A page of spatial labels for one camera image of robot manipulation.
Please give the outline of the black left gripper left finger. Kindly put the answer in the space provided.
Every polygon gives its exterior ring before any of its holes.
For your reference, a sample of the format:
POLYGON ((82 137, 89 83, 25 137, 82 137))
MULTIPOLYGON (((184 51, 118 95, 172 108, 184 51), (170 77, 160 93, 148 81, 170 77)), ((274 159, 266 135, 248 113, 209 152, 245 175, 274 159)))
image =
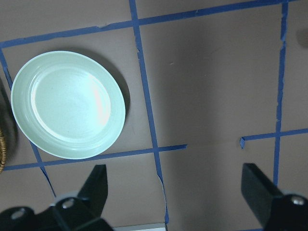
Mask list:
POLYGON ((77 194, 89 210, 100 217, 107 200, 107 170, 106 165, 95 165, 84 185, 77 194))

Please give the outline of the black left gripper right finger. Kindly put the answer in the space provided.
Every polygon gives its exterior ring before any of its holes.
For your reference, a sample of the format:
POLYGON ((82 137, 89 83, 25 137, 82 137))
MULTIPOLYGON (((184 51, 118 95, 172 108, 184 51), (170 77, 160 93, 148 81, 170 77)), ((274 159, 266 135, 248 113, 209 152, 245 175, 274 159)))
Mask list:
POLYGON ((242 167, 241 193, 262 228, 270 223, 274 200, 283 193, 254 163, 242 167))

